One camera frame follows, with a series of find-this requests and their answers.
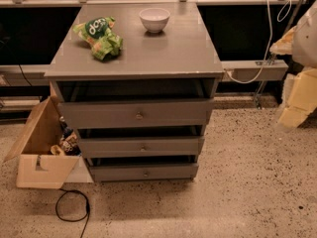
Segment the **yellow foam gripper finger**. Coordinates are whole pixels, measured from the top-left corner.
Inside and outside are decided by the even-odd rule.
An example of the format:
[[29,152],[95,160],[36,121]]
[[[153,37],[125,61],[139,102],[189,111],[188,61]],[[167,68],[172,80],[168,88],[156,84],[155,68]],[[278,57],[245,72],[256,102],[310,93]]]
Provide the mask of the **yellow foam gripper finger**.
[[301,125],[317,107],[317,28],[295,27],[292,59],[303,70],[289,74],[284,82],[282,103],[276,126],[293,129]]

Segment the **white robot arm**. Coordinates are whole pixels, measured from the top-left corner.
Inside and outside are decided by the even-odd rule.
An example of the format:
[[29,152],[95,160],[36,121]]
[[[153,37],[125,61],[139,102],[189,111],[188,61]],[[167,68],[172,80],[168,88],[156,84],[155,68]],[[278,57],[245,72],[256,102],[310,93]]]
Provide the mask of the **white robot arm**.
[[317,108],[317,1],[269,51],[275,55],[291,55],[295,62],[303,65],[297,75],[286,77],[276,121],[279,128],[291,130]]

